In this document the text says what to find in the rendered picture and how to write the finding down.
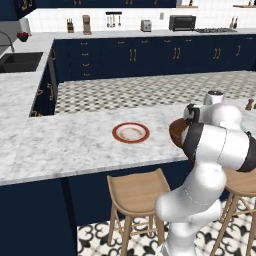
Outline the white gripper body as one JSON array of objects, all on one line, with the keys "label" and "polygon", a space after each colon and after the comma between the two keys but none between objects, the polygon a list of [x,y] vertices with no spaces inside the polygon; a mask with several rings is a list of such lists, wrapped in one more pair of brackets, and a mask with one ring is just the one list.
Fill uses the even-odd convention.
[{"label": "white gripper body", "polygon": [[186,106],[184,110],[184,120],[190,125],[192,123],[197,123],[200,117],[200,109],[194,104],[190,103]]}]

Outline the brown bowl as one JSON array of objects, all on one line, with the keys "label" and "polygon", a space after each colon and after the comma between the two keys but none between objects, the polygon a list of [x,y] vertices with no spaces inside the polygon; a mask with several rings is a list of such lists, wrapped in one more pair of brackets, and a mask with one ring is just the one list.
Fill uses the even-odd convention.
[{"label": "brown bowl", "polygon": [[172,142],[179,148],[183,148],[189,125],[183,118],[176,119],[169,125],[169,134]]}]

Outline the red rimmed white plate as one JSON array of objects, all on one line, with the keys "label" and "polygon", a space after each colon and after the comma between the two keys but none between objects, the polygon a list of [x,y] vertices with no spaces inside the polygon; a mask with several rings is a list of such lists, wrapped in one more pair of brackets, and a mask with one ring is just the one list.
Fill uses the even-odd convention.
[{"label": "red rimmed white plate", "polygon": [[149,129],[140,123],[125,122],[120,123],[112,129],[113,137],[123,143],[140,143],[148,139]]}]

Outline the navy base cupboard run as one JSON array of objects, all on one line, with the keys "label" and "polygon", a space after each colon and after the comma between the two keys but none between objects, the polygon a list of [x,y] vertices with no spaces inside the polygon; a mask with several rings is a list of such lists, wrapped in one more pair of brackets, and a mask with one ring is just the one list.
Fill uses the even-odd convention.
[{"label": "navy base cupboard run", "polygon": [[60,82],[256,71],[256,34],[56,39]]}]

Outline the wooden bar stool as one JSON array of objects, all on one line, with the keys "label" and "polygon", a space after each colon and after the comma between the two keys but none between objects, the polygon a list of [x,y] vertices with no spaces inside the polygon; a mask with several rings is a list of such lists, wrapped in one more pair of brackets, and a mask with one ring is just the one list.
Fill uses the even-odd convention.
[{"label": "wooden bar stool", "polygon": [[[148,173],[130,174],[120,177],[107,176],[112,200],[108,244],[111,244],[113,231],[118,230],[122,237],[121,256],[127,255],[130,236],[156,232],[158,244],[164,242],[164,222],[156,216],[155,201],[159,195],[170,191],[168,182],[160,168]],[[144,231],[133,232],[134,218],[149,217]]]},{"label": "wooden bar stool", "polygon": [[[229,191],[230,194],[220,217],[222,227],[210,256],[215,255],[231,217],[245,213],[249,213],[252,216],[251,229],[246,250],[246,256],[250,256],[253,240],[256,234],[256,168],[248,173],[225,169],[225,174],[225,189]],[[253,209],[245,203],[244,197],[255,197]]]}]

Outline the black hob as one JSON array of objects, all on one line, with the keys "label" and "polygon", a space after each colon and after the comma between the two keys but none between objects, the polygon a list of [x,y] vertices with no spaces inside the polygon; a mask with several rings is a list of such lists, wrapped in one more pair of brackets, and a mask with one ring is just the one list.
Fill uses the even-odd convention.
[{"label": "black hob", "polygon": [[198,33],[234,33],[237,30],[233,28],[197,28],[194,31]]}]

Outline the black toaster oven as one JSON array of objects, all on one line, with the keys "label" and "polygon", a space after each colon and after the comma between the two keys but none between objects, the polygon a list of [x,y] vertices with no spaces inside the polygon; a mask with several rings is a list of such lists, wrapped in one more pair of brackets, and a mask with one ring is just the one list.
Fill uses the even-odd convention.
[{"label": "black toaster oven", "polygon": [[171,15],[169,29],[171,31],[193,31],[196,17],[193,15]]}]

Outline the silver toaster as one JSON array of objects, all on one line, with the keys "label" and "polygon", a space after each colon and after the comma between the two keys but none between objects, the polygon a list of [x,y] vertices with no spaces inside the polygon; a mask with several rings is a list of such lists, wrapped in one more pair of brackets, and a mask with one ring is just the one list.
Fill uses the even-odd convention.
[{"label": "silver toaster", "polygon": [[142,20],[140,30],[143,32],[150,32],[152,30],[152,22],[150,20]]}]

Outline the brown coffee machine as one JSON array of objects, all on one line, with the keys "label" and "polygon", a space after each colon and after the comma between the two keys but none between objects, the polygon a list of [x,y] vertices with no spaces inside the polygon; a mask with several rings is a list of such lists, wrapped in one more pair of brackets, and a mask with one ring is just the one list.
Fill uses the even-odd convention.
[{"label": "brown coffee machine", "polygon": [[84,35],[91,35],[91,25],[90,25],[90,16],[89,15],[83,15],[83,34]]}]

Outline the navy side cupboard run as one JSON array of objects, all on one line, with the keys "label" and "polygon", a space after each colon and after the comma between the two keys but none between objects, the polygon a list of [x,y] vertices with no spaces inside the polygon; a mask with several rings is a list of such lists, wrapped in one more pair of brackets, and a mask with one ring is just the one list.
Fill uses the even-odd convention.
[{"label": "navy side cupboard run", "polygon": [[49,116],[55,113],[55,105],[58,95],[58,82],[54,68],[55,51],[50,50],[48,59],[37,88],[30,117]]}]

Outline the black sink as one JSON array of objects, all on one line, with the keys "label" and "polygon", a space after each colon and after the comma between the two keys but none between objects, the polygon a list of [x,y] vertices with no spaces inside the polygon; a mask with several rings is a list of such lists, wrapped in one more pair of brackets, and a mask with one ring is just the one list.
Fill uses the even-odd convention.
[{"label": "black sink", "polygon": [[42,52],[6,53],[0,58],[0,73],[34,72]]}]

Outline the white paper towel roll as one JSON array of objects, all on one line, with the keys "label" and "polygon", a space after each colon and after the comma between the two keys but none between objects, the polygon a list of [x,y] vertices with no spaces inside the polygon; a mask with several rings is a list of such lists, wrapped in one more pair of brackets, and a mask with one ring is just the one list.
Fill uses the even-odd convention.
[{"label": "white paper towel roll", "polygon": [[19,22],[20,22],[21,31],[26,32],[29,36],[31,36],[29,20],[27,18],[22,18],[19,20]]}]

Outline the navy island cabinet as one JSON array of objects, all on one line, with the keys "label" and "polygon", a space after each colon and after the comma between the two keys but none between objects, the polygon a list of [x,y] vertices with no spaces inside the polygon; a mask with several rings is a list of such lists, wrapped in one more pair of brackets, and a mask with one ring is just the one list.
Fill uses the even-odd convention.
[{"label": "navy island cabinet", "polygon": [[18,181],[0,168],[0,256],[76,256],[76,227],[110,219],[108,176],[160,168],[172,189],[193,168],[190,160],[110,168],[63,178]]}]

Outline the grey curved tap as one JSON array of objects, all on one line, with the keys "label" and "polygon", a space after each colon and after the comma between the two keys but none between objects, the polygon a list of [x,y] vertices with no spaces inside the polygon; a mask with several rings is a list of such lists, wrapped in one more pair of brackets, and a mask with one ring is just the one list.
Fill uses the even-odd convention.
[{"label": "grey curved tap", "polygon": [[[4,35],[7,38],[7,42],[6,43],[1,38],[2,35]],[[5,32],[0,31],[0,54],[2,54],[8,47],[11,48],[11,52],[12,53],[15,53],[13,42],[12,42],[12,39],[10,38],[10,36],[7,33],[5,33]]]}]

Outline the rail with hanging tools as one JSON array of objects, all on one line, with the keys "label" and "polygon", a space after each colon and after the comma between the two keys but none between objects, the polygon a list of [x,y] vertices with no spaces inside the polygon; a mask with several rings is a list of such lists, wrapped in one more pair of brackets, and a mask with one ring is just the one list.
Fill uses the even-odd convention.
[{"label": "rail with hanging tools", "polygon": [[121,26],[122,13],[118,11],[106,12],[106,26],[108,28],[117,28]]}]

